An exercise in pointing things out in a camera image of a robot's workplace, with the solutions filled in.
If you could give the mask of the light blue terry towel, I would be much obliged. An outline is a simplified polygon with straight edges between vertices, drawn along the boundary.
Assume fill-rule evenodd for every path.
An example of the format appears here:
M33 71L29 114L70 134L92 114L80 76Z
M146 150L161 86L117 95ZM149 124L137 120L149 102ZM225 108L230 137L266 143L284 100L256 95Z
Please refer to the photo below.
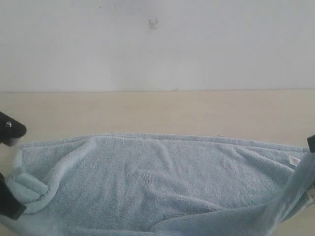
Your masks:
M6 183L21 236L269 236L314 203L307 148L154 134L20 146Z

